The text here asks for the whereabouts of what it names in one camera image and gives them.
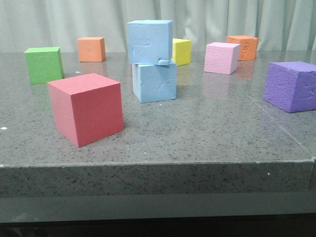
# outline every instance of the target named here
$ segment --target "light blue cube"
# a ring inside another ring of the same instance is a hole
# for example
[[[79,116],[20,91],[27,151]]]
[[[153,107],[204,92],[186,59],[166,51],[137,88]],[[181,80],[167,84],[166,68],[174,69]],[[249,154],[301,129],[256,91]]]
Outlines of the light blue cube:
[[[172,58],[171,20],[139,20],[127,23],[131,64],[169,65]]]
[[[177,64],[133,64],[133,90],[141,103],[177,97]]]

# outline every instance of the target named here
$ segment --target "green cube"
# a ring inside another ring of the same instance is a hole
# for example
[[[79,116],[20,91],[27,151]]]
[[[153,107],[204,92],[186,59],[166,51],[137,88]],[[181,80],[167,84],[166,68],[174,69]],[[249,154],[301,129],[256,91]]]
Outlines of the green cube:
[[[31,84],[64,78],[60,47],[29,48],[24,55]]]

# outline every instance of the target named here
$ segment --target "pink cube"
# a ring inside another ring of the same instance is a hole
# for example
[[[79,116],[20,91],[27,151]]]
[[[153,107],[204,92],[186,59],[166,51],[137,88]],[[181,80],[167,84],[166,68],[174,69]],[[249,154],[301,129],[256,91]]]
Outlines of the pink cube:
[[[48,83],[56,129],[78,147],[123,130],[120,82],[96,73]]]
[[[206,46],[204,71],[232,74],[237,69],[240,44],[214,42]]]

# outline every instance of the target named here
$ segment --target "block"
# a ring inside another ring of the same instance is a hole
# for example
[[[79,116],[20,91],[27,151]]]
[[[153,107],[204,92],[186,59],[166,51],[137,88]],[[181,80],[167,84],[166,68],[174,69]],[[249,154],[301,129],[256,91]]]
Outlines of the block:
[[[227,36],[226,43],[239,43],[238,60],[253,60],[256,58],[258,38],[251,36]]]
[[[120,82],[96,73],[48,83],[56,129],[76,146],[123,130]]]
[[[131,64],[169,65],[172,58],[172,21],[139,20],[127,23]]]
[[[188,39],[173,39],[172,61],[177,66],[191,63],[192,42]]]
[[[316,109],[316,65],[269,63],[263,99],[288,112]]]
[[[204,71],[232,74],[237,69],[240,44],[214,42],[206,46]]]
[[[133,64],[133,91],[141,103],[173,100],[177,96],[177,65]]]
[[[103,62],[105,60],[104,37],[82,37],[77,39],[80,62]]]
[[[24,55],[31,84],[64,78],[60,47],[29,48]]]

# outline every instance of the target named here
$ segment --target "yellow cube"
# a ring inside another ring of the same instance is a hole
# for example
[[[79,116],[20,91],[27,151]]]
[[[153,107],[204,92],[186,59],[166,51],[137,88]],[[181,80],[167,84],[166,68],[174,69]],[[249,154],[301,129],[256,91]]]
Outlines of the yellow cube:
[[[172,61],[177,66],[191,63],[192,42],[188,39],[173,39]]]

